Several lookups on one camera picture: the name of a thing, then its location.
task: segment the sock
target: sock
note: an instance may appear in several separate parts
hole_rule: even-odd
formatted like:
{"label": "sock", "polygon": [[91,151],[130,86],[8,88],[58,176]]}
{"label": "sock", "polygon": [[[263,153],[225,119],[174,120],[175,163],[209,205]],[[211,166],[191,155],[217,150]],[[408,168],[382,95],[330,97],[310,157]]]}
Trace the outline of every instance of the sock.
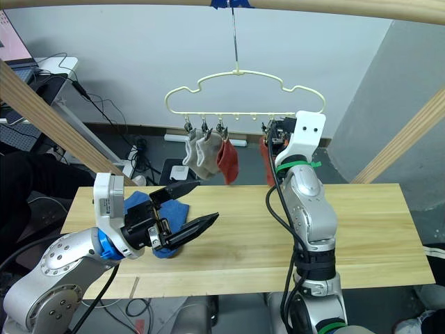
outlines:
{"label": "sock", "polygon": [[273,180],[272,170],[269,165],[269,152],[267,146],[264,144],[264,137],[259,139],[259,151],[261,152],[261,156],[263,157],[264,167],[266,168],[266,181],[269,186],[273,186],[275,181]]}
{"label": "sock", "polygon": [[216,174],[220,171],[216,157],[223,144],[223,138],[216,132],[211,132],[208,140],[205,137],[198,139],[196,142],[197,151],[197,166],[204,167],[211,174]]}
{"label": "sock", "polygon": [[235,150],[230,140],[222,143],[221,149],[218,152],[216,163],[224,174],[225,184],[231,184],[238,176],[238,152]]}
{"label": "sock", "polygon": [[187,136],[186,139],[187,156],[182,161],[182,164],[184,166],[188,166],[189,168],[191,168],[191,170],[193,170],[200,179],[207,180],[213,175],[206,168],[198,167],[196,164],[197,162],[196,141],[202,138],[202,131],[199,129],[195,129],[194,131],[195,131],[194,136],[192,136],[193,139],[190,139],[190,137]]}

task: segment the white wall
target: white wall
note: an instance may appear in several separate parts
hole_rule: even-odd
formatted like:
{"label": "white wall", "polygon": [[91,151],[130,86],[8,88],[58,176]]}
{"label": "white wall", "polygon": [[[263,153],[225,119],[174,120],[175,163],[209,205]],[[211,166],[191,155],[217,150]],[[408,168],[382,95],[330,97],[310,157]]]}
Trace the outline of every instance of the white wall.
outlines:
{"label": "white wall", "polygon": [[[229,10],[182,6],[65,6],[9,10],[34,56],[66,51],[79,58],[79,80],[90,93],[111,98],[132,125],[182,127],[164,95],[177,86],[234,68]],[[236,10],[242,69],[276,74],[327,99],[323,137],[332,138],[391,20],[274,10]],[[201,95],[180,93],[172,107],[196,111],[318,110],[309,93],[282,93],[274,81],[225,77]],[[68,104],[86,122],[105,122],[72,89]],[[110,107],[106,112],[122,122]],[[197,116],[194,125],[200,125]],[[259,120],[267,121],[262,116]],[[209,126],[216,119],[207,118]],[[225,118],[235,132],[260,133],[260,122]]]}

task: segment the person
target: person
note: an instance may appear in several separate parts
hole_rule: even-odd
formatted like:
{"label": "person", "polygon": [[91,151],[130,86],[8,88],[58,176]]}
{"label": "person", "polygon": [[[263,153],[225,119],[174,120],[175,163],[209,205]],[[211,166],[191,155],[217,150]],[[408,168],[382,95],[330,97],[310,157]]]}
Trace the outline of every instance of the person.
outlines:
{"label": "person", "polygon": [[94,179],[90,173],[58,161],[57,150],[35,154],[2,143],[0,152],[1,263],[12,253],[30,221],[27,199],[32,191],[73,199],[80,186],[93,186]]}

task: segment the gray wall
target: gray wall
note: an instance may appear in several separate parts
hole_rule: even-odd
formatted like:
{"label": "gray wall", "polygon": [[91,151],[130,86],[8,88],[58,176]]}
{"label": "gray wall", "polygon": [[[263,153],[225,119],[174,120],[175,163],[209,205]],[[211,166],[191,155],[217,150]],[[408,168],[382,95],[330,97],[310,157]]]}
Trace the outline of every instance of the gray wall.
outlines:
{"label": "gray wall", "polygon": [[[286,86],[315,88],[331,115],[323,137],[332,138],[360,81],[391,24],[389,19],[236,9],[241,69],[269,72]],[[202,6],[59,6],[7,11],[33,56],[66,51],[79,58],[76,69],[89,93],[113,99],[129,124],[183,127],[169,113],[165,94],[196,87],[206,75],[233,70],[234,41],[229,10]],[[67,105],[84,122],[106,122],[74,90]],[[224,77],[206,81],[200,94],[171,99],[178,111],[257,112],[319,110],[310,93],[283,93],[276,81]],[[106,103],[110,118],[122,122]],[[226,117],[229,130],[261,133],[260,120]],[[216,117],[207,119],[215,127]],[[201,124],[197,116],[192,123]]]}
{"label": "gray wall", "polygon": [[[351,181],[445,85],[445,26],[394,21],[352,100],[329,155]],[[445,201],[445,120],[375,183],[398,182],[410,209]]]}

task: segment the red cloth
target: red cloth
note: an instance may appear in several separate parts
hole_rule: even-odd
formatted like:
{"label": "red cloth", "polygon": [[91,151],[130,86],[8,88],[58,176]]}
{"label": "red cloth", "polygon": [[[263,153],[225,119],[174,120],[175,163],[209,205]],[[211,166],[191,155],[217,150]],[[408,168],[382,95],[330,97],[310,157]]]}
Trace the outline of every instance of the red cloth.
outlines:
{"label": "red cloth", "polygon": [[261,152],[261,156],[263,157],[264,167],[266,168],[266,181],[269,186],[273,186],[275,181],[273,180],[272,170],[270,169],[269,164],[269,152],[267,150],[267,146],[264,144],[264,137],[259,139],[259,151]]}
{"label": "red cloth", "polygon": [[225,184],[231,184],[238,176],[238,152],[229,140],[223,141],[216,163],[224,175]]}

